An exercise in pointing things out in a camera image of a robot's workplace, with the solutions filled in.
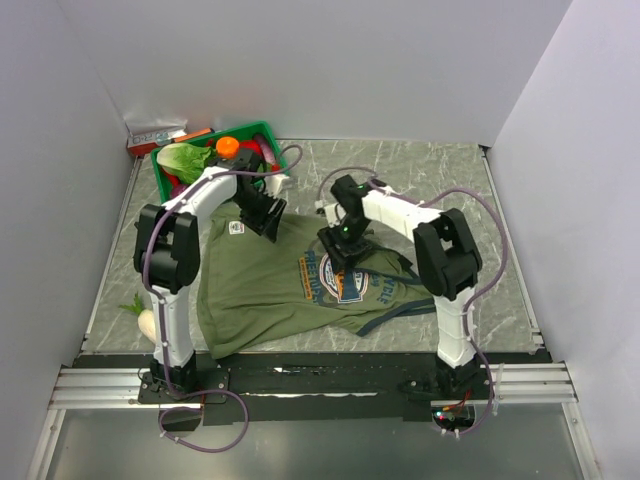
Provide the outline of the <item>olive green tank top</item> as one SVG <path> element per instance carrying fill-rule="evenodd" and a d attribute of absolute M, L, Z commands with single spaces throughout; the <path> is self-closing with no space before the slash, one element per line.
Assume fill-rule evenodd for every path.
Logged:
<path fill-rule="evenodd" d="M 270 242 L 239 215 L 232 203 L 212 214 L 201 261 L 196 312 L 215 359 L 326 326 L 364 337 L 396 317 L 435 310 L 412 262 L 373 232 L 370 255 L 335 271 L 317 236 L 322 219 L 286 213 Z"/>

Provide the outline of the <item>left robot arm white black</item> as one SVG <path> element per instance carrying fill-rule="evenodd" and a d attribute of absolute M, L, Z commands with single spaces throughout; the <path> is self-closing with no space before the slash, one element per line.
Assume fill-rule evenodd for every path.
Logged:
<path fill-rule="evenodd" d="M 191 399 L 198 388 L 188 311 L 190 287 L 201 264 L 199 224 L 231 201 L 240 208 L 244 227 L 275 242 L 286 206 L 279 193 L 288 171 L 263 168 L 255 151 L 242 148 L 229 168 L 215 162 L 183 193 L 140 211 L 133 262 L 154 314 L 151 375 L 174 401 Z"/>

